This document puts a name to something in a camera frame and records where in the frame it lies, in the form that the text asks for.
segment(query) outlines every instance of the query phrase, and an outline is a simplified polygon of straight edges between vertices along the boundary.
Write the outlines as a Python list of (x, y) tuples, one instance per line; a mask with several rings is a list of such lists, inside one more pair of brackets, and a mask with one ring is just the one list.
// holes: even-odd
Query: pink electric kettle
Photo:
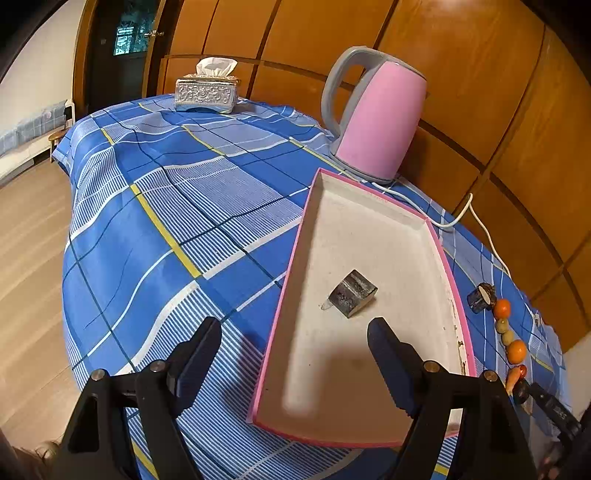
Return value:
[[(353, 90), (340, 124), (333, 97), (348, 68), (365, 73)], [(427, 81), (402, 60), (367, 47), (351, 47), (333, 65), (322, 92), (322, 119), (335, 136), (331, 157), (376, 183), (390, 183), (417, 129)]]

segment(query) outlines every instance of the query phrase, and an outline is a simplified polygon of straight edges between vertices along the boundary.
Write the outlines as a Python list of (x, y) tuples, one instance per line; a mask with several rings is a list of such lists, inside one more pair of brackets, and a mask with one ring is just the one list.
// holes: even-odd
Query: blue plaid bedsheet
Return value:
[[(78, 386), (89, 372), (139, 371), (166, 358), (206, 316), (223, 322), (220, 351), (194, 406), (178, 422), (207, 480), (378, 479), (391, 449), (328, 449), (285, 440), (245, 423), (312, 178), (330, 133), (291, 107), (241, 100), (231, 115), (176, 112), (163, 95), (100, 110), (76, 122), (53, 157), (72, 184), (64, 253), (67, 354)], [(431, 218), (452, 217), (404, 178), (393, 189)], [(490, 312), (466, 295), (482, 281), (512, 304), (509, 322), (530, 350), (528, 380), (569, 404), (552, 328), (462, 225), (439, 230), (469, 323), (478, 373), (504, 380), (505, 349)], [(552, 426), (526, 403), (527, 435)], [(142, 476), (154, 468), (137, 411), (129, 426)], [(455, 438), (434, 478), (447, 473)]]

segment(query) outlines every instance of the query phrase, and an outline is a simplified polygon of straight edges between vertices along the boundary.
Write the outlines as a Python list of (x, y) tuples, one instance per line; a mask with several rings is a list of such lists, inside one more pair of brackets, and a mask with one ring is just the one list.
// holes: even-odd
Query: screw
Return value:
[(161, 372), (166, 368), (166, 362), (164, 360), (154, 360), (150, 364), (150, 370), (154, 373)]
[(91, 374), (90, 377), (92, 380), (99, 381), (101, 378), (103, 378), (105, 376), (105, 371), (102, 368), (98, 368), (97, 370), (94, 370)]
[(439, 364), (437, 362), (434, 362), (433, 360), (427, 360), (425, 363), (423, 363), (423, 368), (427, 371), (430, 372), (432, 374), (435, 374), (437, 372), (439, 372)]
[(497, 375), (496, 372), (493, 372), (492, 370), (485, 370), (484, 378), (486, 378), (489, 382), (496, 382), (499, 378), (499, 375)]

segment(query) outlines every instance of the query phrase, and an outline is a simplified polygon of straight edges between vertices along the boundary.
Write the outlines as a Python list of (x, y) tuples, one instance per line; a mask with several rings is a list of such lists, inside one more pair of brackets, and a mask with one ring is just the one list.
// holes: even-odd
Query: window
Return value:
[(113, 55), (124, 55), (148, 50), (149, 37), (156, 13), (155, 0), (125, 0), (121, 20), (117, 26)]

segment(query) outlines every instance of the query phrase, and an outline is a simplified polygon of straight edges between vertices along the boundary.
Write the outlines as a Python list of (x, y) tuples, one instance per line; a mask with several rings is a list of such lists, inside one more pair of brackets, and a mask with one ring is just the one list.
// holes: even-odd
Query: white wall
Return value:
[(591, 400), (591, 333), (564, 354), (573, 414), (581, 417)]
[(0, 83), (0, 132), (72, 98), (76, 33), (85, 2), (68, 0), (15, 59)]

